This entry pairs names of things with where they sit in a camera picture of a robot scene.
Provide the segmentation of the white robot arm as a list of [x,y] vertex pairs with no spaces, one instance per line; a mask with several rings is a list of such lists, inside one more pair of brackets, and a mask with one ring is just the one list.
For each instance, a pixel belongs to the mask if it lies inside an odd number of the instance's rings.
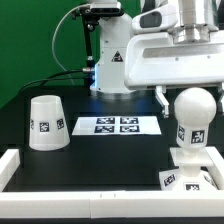
[[224,111],[224,30],[218,25],[221,0],[140,0],[130,17],[119,0],[87,0],[99,16],[100,59],[91,91],[126,98],[153,90],[169,115],[169,88],[217,86]]

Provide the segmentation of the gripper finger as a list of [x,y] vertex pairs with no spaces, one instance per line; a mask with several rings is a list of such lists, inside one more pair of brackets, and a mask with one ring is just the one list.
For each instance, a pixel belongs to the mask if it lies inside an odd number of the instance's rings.
[[224,114],[224,83],[218,84],[217,91],[220,95],[217,101],[218,112]]
[[169,102],[165,97],[166,88],[164,86],[157,86],[155,88],[155,96],[162,107],[162,114],[164,118],[169,117]]

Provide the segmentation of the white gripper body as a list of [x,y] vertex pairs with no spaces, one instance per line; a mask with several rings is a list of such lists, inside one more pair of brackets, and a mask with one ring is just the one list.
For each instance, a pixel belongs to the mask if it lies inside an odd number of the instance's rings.
[[224,31],[206,43],[174,44],[166,32],[134,36],[127,46],[124,83],[129,89],[206,86],[224,82]]

